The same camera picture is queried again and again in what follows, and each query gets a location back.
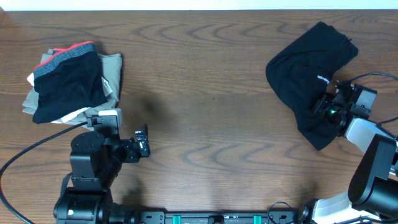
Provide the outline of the black pants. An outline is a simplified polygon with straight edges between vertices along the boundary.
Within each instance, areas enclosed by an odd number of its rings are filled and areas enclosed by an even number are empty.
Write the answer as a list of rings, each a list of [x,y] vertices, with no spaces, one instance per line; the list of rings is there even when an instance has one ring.
[[[298,130],[318,151],[338,135],[338,128],[313,113],[334,73],[359,53],[333,26],[320,21],[278,53],[266,66],[266,78],[294,113]]]

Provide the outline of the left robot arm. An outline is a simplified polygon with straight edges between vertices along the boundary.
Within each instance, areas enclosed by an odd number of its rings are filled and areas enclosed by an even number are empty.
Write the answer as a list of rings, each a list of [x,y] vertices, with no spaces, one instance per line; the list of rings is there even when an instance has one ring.
[[[149,157],[148,127],[135,137],[121,139],[116,124],[97,124],[93,131],[71,142],[72,173],[63,180],[53,215],[56,223],[139,223],[132,208],[113,202],[111,185],[124,163],[137,163]]]

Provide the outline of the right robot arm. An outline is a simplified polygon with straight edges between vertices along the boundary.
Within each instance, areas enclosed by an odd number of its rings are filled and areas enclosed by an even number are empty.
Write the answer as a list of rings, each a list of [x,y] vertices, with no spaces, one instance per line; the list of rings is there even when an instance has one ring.
[[[372,90],[324,93],[312,112],[362,153],[348,190],[317,200],[311,223],[397,223],[397,137],[370,121],[377,93]]]

